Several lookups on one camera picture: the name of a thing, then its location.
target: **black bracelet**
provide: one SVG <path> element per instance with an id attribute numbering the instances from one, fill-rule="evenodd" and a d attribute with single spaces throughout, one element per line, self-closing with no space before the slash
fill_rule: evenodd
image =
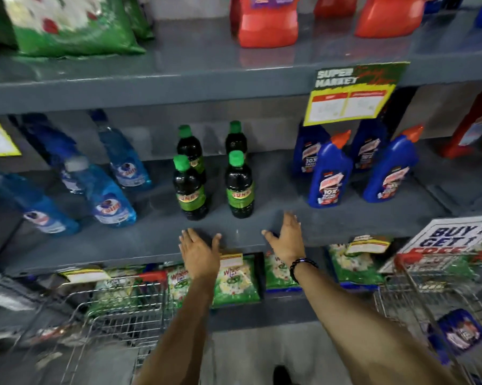
<path id="1" fill-rule="evenodd" d="M 293 278 L 293 281 L 296 282 L 297 284 L 299 284 L 299 282 L 294 277 L 294 268 L 296 267 L 296 265 L 298 265 L 299 263 L 302 263 L 302 262 L 307 262 L 307 263 L 311 264 L 312 266 L 314 266 L 316 269 L 318 269 L 317 263 L 314 262 L 313 260 L 308 259 L 308 258 L 299 258 L 296 261 L 294 261 L 291 264 L 291 267 L 289 268 L 289 272 L 291 273 L 291 278 Z"/>

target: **orange nozzle cap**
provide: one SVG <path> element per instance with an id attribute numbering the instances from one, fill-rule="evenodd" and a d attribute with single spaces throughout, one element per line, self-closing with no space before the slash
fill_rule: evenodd
<path id="1" fill-rule="evenodd" d="M 335 134 L 333 137 L 330 138 L 330 142 L 334 143 L 334 145 L 341 149 L 346 144 L 347 141 L 350 140 L 351 130 L 348 130 L 343 133 Z"/>
<path id="2" fill-rule="evenodd" d="M 402 132 L 402 135 L 405 135 L 408 140 L 410 140 L 412 143 L 415 143 L 419 140 L 419 137 L 423 133 L 423 130 L 424 126 L 422 124 L 419 124 L 418 126 L 413 126 L 405 129 Z"/>

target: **human hand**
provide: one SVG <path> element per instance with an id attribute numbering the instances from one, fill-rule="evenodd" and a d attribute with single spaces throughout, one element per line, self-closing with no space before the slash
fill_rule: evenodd
<path id="1" fill-rule="evenodd" d="M 296 216 L 290 212 L 283 214 L 280 237 L 276 238 L 270 231 L 263 230 L 262 234 L 270 244 L 275 255 L 291 267 L 299 258 L 305 258 L 305 246 L 302 239 L 302 227 Z"/>
<path id="2" fill-rule="evenodd" d="M 216 280 L 219 272 L 219 240 L 217 233 L 212 239 L 212 248 L 206 245 L 193 228 L 182 231 L 179 237 L 180 253 L 184 266 L 192 279 L 212 278 Z"/>

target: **shoe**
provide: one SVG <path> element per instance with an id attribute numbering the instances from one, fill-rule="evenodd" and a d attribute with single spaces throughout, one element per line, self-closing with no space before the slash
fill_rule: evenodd
<path id="1" fill-rule="evenodd" d="M 273 370 L 273 385 L 292 385 L 291 377 L 285 366 L 275 366 Z"/>

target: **human arm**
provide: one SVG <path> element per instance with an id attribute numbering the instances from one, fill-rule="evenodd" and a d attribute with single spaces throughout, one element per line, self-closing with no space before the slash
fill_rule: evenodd
<path id="1" fill-rule="evenodd" d="M 285 213 L 278 239 L 268 231 L 263 234 L 288 267 L 305 258 L 301 227 L 294 215 Z M 406 330 L 366 306 L 314 266 L 299 263 L 294 275 L 335 343 L 354 385 L 458 383 Z"/>
<path id="2" fill-rule="evenodd" d="M 196 385 L 206 339 L 206 322 L 219 271 L 219 240 L 212 249 L 189 228 L 182 231 L 180 252 L 191 277 L 186 297 L 170 326 L 145 359 L 135 385 Z"/>

